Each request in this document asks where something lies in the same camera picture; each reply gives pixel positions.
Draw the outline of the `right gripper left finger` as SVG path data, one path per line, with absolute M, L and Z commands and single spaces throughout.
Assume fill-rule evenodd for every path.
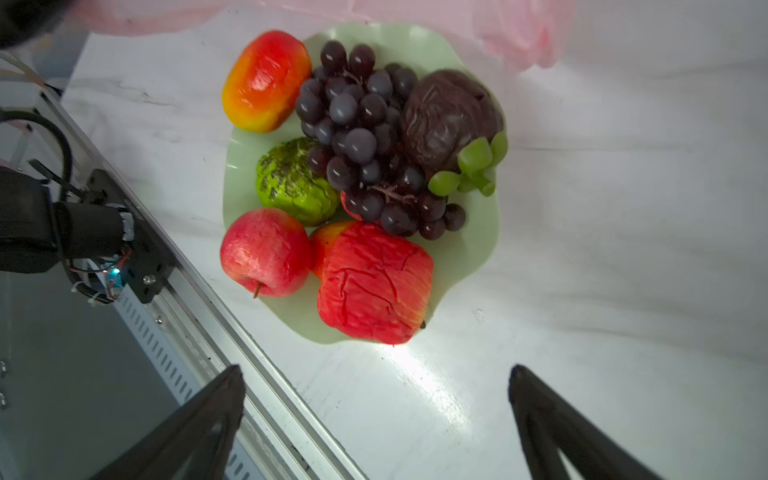
M 241 368 L 226 368 L 95 479 L 222 479 L 244 412 Z

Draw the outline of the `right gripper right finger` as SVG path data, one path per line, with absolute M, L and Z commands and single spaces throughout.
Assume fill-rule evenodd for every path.
M 658 477 L 526 366 L 512 368 L 508 399 L 532 478 L 568 479 L 563 458 L 584 479 Z

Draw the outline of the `small red apple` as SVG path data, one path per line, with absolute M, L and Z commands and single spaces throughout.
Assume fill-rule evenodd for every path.
M 313 262 L 304 226 L 277 208 L 237 218 L 220 248 L 223 271 L 254 297 L 287 297 L 306 282 Z

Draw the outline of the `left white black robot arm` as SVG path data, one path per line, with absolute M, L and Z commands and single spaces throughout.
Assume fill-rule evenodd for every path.
M 62 156 L 59 175 L 38 161 L 31 163 L 45 176 L 43 180 L 1 169 L 1 270 L 44 273 L 66 260 L 125 253 L 136 237 L 134 216 L 116 204 L 84 201 L 86 192 L 71 183 L 73 152 L 58 126 L 27 111 L 3 110 L 1 121 L 44 128 L 56 140 Z M 83 201 L 69 202 L 70 193 Z

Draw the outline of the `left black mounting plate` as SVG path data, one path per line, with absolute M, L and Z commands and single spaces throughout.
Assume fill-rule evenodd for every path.
M 112 300 L 129 288 L 142 304 L 151 303 L 167 286 L 176 267 L 170 247 L 155 230 L 149 217 L 129 198 L 118 182 L 104 169 L 95 169 L 88 178 L 88 203 L 116 208 L 128 215 L 128 237 L 115 255 L 106 261 L 102 274 L 106 292 Z

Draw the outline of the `orange red mango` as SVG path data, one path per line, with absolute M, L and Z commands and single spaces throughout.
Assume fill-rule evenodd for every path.
M 324 225 L 315 229 L 309 237 L 313 255 L 311 272 L 318 278 L 323 277 L 327 256 L 338 237 L 351 225 L 353 221 L 341 221 Z

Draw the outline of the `green custard apple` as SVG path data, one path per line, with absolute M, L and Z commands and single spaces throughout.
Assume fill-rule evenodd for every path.
M 315 174 L 307 155 L 318 143 L 302 137 L 271 148 L 258 161 L 255 187 L 261 205 L 280 209 L 305 227 L 317 227 L 335 216 L 339 193 Z

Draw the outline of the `small red strawberry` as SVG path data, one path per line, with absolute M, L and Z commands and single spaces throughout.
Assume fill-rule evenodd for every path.
M 348 215 L 355 220 L 361 220 L 359 214 L 359 198 L 355 193 L 342 192 L 340 195 L 341 204 Z

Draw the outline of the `dark brown mangosteen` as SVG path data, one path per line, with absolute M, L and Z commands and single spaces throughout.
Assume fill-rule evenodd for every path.
M 490 91 L 459 70 L 421 79 L 403 110 L 405 153 L 439 197 L 495 193 L 495 170 L 508 153 L 503 111 Z

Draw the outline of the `dark purple grape bunch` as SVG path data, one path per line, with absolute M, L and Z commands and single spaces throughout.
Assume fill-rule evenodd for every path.
M 462 229 L 466 210 L 428 189 L 424 170 L 405 155 L 402 109 L 418 77 L 409 67 L 377 68 L 367 44 L 326 41 L 320 65 L 300 89 L 296 112 L 318 145 L 310 169 L 339 195 L 355 193 L 360 221 L 396 237 L 437 240 Z

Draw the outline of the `red yellow mango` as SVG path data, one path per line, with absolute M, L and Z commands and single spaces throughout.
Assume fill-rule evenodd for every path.
M 304 43 L 284 31 L 267 31 L 243 50 L 232 67 L 222 89 L 223 110 L 241 130 L 274 131 L 292 114 L 311 72 Z

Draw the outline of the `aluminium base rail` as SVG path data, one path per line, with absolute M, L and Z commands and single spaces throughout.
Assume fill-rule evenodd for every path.
M 147 295 L 126 287 L 114 307 L 135 333 L 185 410 L 215 383 L 236 391 L 239 416 L 215 459 L 226 479 L 362 479 L 364 473 L 311 412 L 286 378 L 199 275 L 116 170 L 30 67 L 4 52 L 7 76 L 38 85 L 56 137 L 75 147 L 73 184 L 105 181 L 115 203 L 133 214 L 172 260 Z

